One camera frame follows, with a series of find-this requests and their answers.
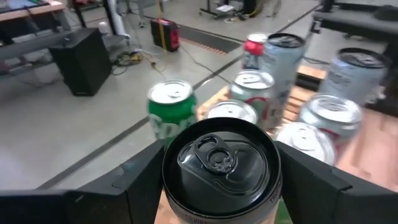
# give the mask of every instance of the black speaker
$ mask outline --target black speaker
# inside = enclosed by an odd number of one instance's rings
[[[83,28],[49,48],[75,96],[93,96],[109,77],[111,61],[98,29]]]

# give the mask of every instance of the can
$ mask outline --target can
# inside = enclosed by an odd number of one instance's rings
[[[269,122],[274,115],[275,89],[270,74],[253,69],[240,71],[229,88],[229,97],[251,105],[261,128],[273,128]]]
[[[283,118],[290,91],[295,83],[297,68],[304,56],[305,41],[293,34],[272,34],[268,37],[264,50],[264,71],[275,80],[275,115],[271,126],[276,127]]]
[[[335,165],[336,151],[333,142],[311,124],[301,122],[285,124],[274,134],[274,139],[330,166]]]
[[[242,69],[263,70],[264,66],[264,44],[267,41],[267,34],[249,34],[243,44],[243,66]]]
[[[98,23],[98,30],[102,35],[109,35],[111,32],[108,23],[104,21]]]
[[[338,159],[359,131],[362,117],[361,108],[353,101],[319,93],[304,103],[297,121],[312,124],[329,135]]]
[[[169,80],[154,85],[148,93],[149,122],[157,139],[168,146],[185,128],[197,122],[197,98],[189,83]]]
[[[373,51],[341,49],[318,92],[340,96],[362,106],[386,75],[388,66],[388,59]]]
[[[257,124],[258,116],[256,110],[238,100],[224,100],[211,105],[205,115],[205,118],[239,118],[250,122],[252,124]]]
[[[282,190],[273,140],[238,118],[204,119],[184,130],[165,152],[162,175],[170,207],[188,224],[268,223]]]

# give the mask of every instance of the can lid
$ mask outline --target can lid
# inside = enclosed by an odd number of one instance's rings
[[[345,98],[316,94],[307,101],[307,105],[315,114],[331,121],[358,123],[362,120],[361,108]]]
[[[272,87],[275,81],[274,78],[266,72],[247,69],[240,71],[234,82],[245,88],[263,90]]]
[[[281,181],[280,157],[255,124],[204,119],[168,147],[163,178],[169,200],[180,208],[207,218],[237,217],[273,203]]]
[[[302,47],[305,44],[304,39],[302,39],[301,37],[293,34],[284,33],[270,35],[267,42],[283,48],[297,48]]]
[[[256,110],[238,100],[224,100],[211,105],[208,108],[206,118],[239,118],[248,121],[252,124],[256,124],[258,121]]]
[[[285,124],[274,135],[276,141],[294,147],[326,164],[335,164],[335,148],[330,138],[316,127],[293,122]]]
[[[255,43],[265,44],[267,42],[268,35],[266,33],[258,32],[258,33],[249,34],[247,39]]]
[[[148,93],[148,98],[160,104],[174,104],[186,100],[193,90],[183,80],[168,80],[154,85]]]
[[[346,63],[365,68],[385,68],[389,63],[385,56],[359,48],[341,49],[337,57]]]

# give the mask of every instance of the green soda can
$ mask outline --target green soda can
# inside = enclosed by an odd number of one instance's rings
[[[157,139],[167,147],[184,129],[197,122],[197,99],[189,83],[169,80],[154,85],[148,93],[149,122]]]

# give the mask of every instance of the wooden pallet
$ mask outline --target wooden pallet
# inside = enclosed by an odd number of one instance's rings
[[[323,79],[326,72],[301,66],[300,73]],[[284,111],[283,123],[296,120],[301,106],[315,92],[293,87]],[[228,86],[198,108],[198,119],[203,119],[214,103],[228,99]],[[360,178],[398,192],[398,118],[363,109],[363,126],[337,163],[337,167]],[[274,223],[275,213],[263,224]],[[155,224],[182,224],[171,210],[164,194],[160,199]]]

